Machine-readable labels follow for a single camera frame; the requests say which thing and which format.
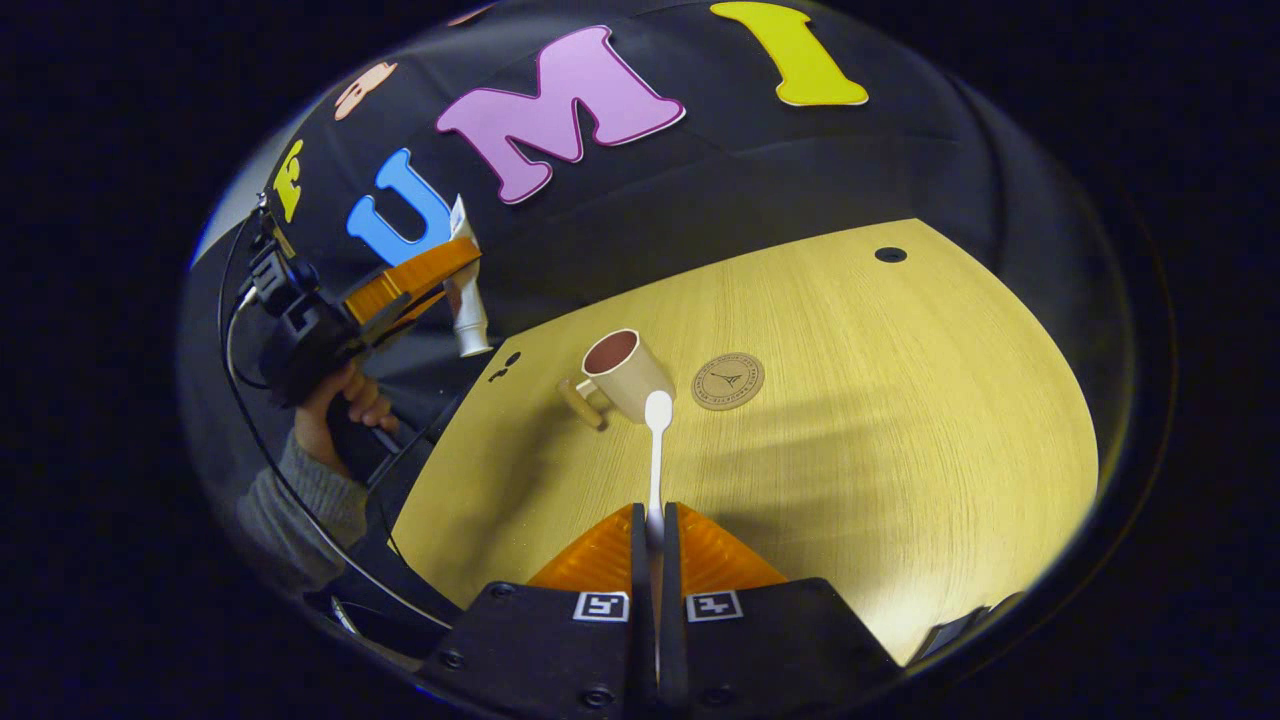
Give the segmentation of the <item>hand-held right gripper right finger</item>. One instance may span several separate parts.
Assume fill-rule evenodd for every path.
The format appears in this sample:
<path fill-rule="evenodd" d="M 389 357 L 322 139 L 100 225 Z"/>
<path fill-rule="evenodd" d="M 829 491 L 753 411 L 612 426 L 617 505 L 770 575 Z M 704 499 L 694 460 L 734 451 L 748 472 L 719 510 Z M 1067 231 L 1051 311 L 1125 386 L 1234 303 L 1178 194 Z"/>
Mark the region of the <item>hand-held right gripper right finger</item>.
<path fill-rule="evenodd" d="M 852 717 L 901 666 L 826 579 L 691 591 L 692 543 L 666 507 L 658 705 L 675 717 Z"/>

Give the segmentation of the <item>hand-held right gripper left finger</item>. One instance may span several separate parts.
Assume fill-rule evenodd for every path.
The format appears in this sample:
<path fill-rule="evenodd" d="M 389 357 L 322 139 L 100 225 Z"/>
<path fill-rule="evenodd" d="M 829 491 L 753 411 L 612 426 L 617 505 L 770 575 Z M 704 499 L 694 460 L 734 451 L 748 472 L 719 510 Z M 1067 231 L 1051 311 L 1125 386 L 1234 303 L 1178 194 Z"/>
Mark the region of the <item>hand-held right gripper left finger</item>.
<path fill-rule="evenodd" d="M 645 511 L 623 506 L 530 582 L 485 585 L 416 674 L 475 717 L 641 717 L 657 691 Z"/>

